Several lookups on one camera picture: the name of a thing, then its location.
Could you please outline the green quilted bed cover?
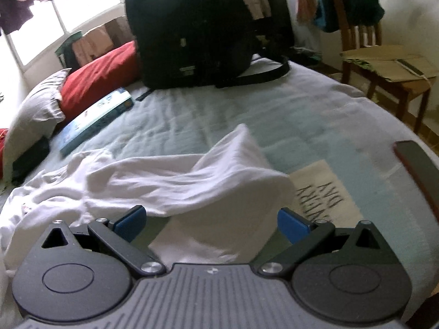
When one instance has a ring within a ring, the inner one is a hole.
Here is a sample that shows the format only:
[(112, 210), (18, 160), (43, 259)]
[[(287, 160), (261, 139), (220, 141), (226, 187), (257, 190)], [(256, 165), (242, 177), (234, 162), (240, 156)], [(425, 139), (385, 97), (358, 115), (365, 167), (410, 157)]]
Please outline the green quilted bed cover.
[(256, 86), (154, 91), (79, 150), (107, 149), (116, 160), (199, 154), (239, 124), (278, 171), (328, 163), (410, 275), (410, 319), (438, 283), (438, 222), (394, 154), (396, 141), (415, 134), (358, 89), (292, 64), (286, 76)]

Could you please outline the white printed sweatshirt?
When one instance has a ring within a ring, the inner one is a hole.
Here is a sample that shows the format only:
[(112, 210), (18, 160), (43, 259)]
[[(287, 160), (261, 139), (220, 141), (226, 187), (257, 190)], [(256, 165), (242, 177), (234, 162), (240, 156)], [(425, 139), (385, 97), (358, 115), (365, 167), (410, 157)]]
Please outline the white printed sweatshirt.
[(11, 281), (31, 247), (55, 220), (79, 226), (141, 205), (167, 219), (151, 250), (165, 265), (252, 260), (272, 236), (278, 210), (295, 188), (274, 170), (245, 125), (205, 154), (129, 157), (79, 152), (62, 168), (15, 188), (1, 210), (1, 327), (22, 317)]

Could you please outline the dark smartphone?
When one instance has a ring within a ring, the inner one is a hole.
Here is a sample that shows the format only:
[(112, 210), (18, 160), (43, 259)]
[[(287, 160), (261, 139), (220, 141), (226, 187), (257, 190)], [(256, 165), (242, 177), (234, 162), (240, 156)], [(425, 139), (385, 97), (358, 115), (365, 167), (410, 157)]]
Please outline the dark smartphone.
[(438, 220), (438, 167), (415, 141), (396, 141), (393, 148), (395, 155), (414, 179)]

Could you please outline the hanging clothes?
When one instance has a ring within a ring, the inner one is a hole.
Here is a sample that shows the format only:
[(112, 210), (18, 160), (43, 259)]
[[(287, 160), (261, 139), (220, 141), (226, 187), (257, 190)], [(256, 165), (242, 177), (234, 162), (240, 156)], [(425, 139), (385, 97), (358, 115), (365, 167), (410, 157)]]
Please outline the hanging clothes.
[[(341, 2), (350, 26), (374, 26), (385, 14), (379, 0), (341, 0)], [(298, 0), (296, 20), (300, 24), (312, 23), (326, 33), (340, 29), (335, 0)]]

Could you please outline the black backpack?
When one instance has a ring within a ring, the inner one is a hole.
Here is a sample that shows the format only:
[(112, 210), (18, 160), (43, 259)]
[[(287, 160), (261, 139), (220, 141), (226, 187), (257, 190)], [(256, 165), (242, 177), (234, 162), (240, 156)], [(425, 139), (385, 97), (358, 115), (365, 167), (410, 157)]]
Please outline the black backpack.
[(124, 0), (150, 89), (266, 83), (295, 44), (286, 0)]

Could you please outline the light blue book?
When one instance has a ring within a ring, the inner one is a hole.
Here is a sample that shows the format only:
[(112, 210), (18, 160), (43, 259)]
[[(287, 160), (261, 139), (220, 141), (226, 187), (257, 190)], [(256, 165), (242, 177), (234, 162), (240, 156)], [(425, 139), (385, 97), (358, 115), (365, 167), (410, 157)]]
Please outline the light blue book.
[(93, 137), (133, 105), (131, 94), (124, 88), (118, 88), (98, 100), (59, 133), (56, 145), (61, 156), (69, 155), (81, 143)]

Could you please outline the black folded cloth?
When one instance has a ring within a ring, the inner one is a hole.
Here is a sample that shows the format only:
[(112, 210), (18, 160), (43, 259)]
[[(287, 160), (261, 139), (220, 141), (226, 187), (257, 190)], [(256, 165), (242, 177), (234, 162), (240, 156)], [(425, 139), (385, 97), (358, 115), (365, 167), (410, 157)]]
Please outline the black folded cloth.
[(13, 162), (12, 185), (21, 185), (25, 178), (43, 162), (49, 153), (49, 139), (43, 136)]

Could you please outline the red blanket roll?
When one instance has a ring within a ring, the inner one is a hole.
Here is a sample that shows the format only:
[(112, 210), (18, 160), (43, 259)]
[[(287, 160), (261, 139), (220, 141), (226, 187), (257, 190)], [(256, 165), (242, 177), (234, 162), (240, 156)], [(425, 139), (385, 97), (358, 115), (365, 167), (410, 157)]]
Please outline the red blanket roll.
[(141, 79), (136, 43), (130, 41), (71, 73), (62, 89), (60, 109), (65, 115), (58, 127), (69, 124), (88, 107), (118, 88)]

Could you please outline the red pillow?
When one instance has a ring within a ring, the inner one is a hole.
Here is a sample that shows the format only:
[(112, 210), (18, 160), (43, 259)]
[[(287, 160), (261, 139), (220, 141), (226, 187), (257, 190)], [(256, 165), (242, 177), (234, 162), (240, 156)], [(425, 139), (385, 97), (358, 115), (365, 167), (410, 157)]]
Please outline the red pillow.
[(0, 129), (0, 179), (3, 178), (3, 155), (6, 136), (9, 129)]

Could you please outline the grey pillow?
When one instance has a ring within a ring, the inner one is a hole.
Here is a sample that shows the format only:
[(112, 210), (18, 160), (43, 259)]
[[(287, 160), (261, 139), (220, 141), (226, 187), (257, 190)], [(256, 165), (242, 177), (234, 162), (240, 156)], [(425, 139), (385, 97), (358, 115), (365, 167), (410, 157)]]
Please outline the grey pillow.
[(12, 182), (13, 162), (42, 137), (51, 137), (57, 124), (66, 119), (59, 102), (60, 91), (70, 73), (59, 70), (35, 86), (20, 105), (8, 129), (2, 156), (3, 180)]

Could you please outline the wooden chair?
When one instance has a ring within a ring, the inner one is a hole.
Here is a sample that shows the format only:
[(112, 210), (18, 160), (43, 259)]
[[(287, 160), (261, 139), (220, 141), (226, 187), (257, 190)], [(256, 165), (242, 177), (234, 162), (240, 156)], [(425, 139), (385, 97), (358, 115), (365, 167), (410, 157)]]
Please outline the wooden chair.
[(402, 120), (409, 103), (422, 97), (415, 120), (417, 134), (423, 123), (438, 69), (427, 58), (408, 52), (402, 45), (384, 45), (381, 25), (351, 25), (343, 0), (333, 0), (342, 39), (342, 79), (348, 84), (354, 72), (369, 81), (367, 98), (380, 87), (398, 100), (396, 118)]

